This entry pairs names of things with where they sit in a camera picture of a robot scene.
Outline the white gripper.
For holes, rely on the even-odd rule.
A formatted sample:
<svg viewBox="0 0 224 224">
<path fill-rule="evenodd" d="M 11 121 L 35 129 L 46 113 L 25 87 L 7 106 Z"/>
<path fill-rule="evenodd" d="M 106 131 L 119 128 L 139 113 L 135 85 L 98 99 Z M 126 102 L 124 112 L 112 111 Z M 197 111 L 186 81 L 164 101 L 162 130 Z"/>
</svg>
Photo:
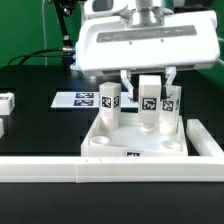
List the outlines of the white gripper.
<svg viewBox="0 0 224 224">
<path fill-rule="evenodd" d="M 157 27 L 130 28 L 120 16 L 90 19 L 80 30 L 77 64 L 83 71 L 120 71 L 128 98 L 134 100 L 131 71 L 165 69 L 163 98 L 179 70 L 210 68 L 220 56 L 217 17 L 212 10 L 165 17 Z"/>
</svg>

